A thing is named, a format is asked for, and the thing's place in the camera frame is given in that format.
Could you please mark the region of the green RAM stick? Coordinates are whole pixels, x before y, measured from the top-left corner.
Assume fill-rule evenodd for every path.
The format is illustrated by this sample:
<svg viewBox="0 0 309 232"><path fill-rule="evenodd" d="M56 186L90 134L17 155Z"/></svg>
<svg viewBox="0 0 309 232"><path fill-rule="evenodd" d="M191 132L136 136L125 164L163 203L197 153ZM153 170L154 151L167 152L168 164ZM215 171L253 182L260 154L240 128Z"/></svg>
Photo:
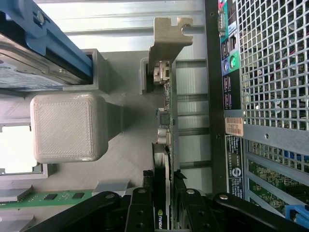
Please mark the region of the green RAM stick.
<svg viewBox="0 0 309 232"><path fill-rule="evenodd" d="M92 189L32 192L16 202L1 202L0 209L75 205L92 197Z"/></svg>

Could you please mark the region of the silver CPU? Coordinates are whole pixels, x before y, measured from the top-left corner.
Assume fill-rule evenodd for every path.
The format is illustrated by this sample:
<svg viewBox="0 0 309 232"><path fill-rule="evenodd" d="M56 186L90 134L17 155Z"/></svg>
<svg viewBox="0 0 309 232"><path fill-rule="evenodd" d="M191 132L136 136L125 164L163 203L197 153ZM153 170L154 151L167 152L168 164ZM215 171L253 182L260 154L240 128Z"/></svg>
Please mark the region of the silver CPU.
<svg viewBox="0 0 309 232"><path fill-rule="evenodd" d="M2 127L0 169L6 174L31 173L36 165L30 126Z"/></svg>

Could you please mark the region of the hard disk in blue caddy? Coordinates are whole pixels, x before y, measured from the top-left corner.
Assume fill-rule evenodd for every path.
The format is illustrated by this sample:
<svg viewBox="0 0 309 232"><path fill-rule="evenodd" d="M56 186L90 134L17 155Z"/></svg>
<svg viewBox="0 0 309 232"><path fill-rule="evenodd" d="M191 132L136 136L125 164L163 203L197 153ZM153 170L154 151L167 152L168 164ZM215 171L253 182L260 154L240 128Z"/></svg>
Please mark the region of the hard disk in blue caddy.
<svg viewBox="0 0 309 232"><path fill-rule="evenodd" d="M34 0L0 0L0 89L59 90L93 83L93 61Z"/></svg>

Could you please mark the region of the blue plastic slot retainer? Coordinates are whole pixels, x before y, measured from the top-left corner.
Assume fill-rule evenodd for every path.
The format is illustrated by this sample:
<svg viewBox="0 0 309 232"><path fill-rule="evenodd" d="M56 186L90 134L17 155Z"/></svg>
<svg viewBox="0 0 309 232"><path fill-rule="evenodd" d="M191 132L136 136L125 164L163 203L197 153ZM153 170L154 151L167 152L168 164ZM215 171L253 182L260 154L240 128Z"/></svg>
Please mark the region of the blue plastic slot retainer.
<svg viewBox="0 0 309 232"><path fill-rule="evenodd" d="M309 204L286 205L285 218L309 229Z"/></svg>

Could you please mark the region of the grey printed parts rack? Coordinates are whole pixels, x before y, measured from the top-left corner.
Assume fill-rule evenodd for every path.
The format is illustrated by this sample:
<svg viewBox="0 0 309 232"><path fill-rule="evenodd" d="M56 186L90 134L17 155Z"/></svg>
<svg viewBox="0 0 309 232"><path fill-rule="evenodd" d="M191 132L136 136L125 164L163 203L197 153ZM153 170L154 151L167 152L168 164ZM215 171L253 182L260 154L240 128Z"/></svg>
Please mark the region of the grey printed parts rack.
<svg viewBox="0 0 309 232"><path fill-rule="evenodd" d="M124 196L142 187L145 170L153 171L163 94L148 74L149 52L85 53L93 61L92 84L0 100L0 132L30 126L37 161L31 173L0 169L0 203L62 190ZM75 205L0 209L0 232L24 232Z"/></svg>

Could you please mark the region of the orange service tag label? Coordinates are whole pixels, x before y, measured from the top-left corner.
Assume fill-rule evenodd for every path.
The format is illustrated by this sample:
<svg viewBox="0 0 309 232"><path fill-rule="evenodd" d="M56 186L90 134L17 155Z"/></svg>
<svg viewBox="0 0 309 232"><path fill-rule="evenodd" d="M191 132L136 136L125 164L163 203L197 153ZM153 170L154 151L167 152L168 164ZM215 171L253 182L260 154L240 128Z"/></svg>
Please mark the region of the orange service tag label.
<svg viewBox="0 0 309 232"><path fill-rule="evenodd" d="M225 132L229 135L243 137L243 118L241 117L226 117L225 118Z"/></svg>

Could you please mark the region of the dark grey open PC case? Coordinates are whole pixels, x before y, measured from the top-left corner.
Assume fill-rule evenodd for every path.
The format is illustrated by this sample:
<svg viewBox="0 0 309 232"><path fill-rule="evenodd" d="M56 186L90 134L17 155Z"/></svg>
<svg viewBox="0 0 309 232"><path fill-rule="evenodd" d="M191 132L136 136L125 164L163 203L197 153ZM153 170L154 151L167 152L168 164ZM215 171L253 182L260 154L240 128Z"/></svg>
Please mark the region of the dark grey open PC case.
<svg viewBox="0 0 309 232"><path fill-rule="evenodd" d="M309 186L309 0L204 0L213 194L229 193L285 218L249 179L248 161ZM241 117L244 135L226 134Z"/></svg>

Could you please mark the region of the green motherboard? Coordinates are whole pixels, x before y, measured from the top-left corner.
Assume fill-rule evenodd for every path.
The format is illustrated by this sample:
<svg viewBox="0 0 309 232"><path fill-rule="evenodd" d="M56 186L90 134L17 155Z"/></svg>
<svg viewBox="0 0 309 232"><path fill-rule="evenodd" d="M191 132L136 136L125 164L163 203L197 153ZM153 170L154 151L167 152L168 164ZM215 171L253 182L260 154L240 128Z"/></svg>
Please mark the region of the green motherboard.
<svg viewBox="0 0 309 232"><path fill-rule="evenodd" d="M266 168L254 161L248 161L249 172L254 176L261 178L275 189L281 190L291 197L300 200L304 204L309 204L309 186L286 177L278 172ZM249 179L249 190L265 201L273 209L281 214L285 214L286 200L268 191L264 186L259 185L256 181Z"/></svg>

